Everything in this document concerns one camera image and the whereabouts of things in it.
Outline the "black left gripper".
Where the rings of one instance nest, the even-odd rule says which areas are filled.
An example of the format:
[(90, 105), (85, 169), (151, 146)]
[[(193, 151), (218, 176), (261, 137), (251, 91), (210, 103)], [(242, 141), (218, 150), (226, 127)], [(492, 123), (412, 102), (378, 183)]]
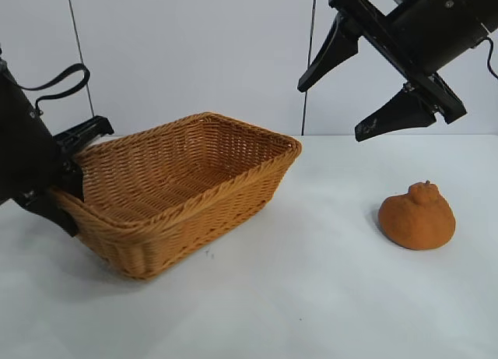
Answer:
[(95, 115), (54, 136), (41, 119), (41, 101), (69, 97), (86, 86), (90, 72), (84, 64), (70, 65), (48, 83), (31, 88), (46, 90), (77, 72), (83, 78), (72, 88), (41, 96), (31, 104), (25, 95), (28, 89), (16, 82), (7, 62), (1, 60), (1, 197), (15, 198), (22, 209), (51, 221), (71, 237), (79, 233), (78, 226), (49, 188), (83, 202), (83, 171), (73, 157), (114, 130), (107, 118)]

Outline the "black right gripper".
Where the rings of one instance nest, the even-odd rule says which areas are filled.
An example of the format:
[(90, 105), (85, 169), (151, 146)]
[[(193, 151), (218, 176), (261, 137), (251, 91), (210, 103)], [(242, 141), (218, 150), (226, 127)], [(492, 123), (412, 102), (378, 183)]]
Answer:
[(396, 0), (383, 14), (369, 0), (328, 0), (337, 10), (331, 29), (297, 89), (308, 91), (358, 53), (366, 38), (406, 79), (384, 106), (355, 127), (357, 142), (398, 130), (427, 128), (440, 113), (450, 124), (465, 106), (438, 70), (489, 35), (489, 0)]

